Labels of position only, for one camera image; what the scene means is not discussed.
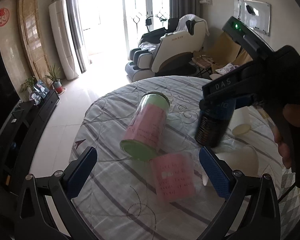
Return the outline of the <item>person right hand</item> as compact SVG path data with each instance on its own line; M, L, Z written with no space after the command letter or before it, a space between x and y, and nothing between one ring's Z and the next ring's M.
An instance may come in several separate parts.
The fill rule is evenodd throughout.
M290 169L292 166L290 148L285 142L283 142L281 134L276 126L272 128L272 132L274 135L274 141L278 146L278 153L281 155L283 165L286 167L286 169Z

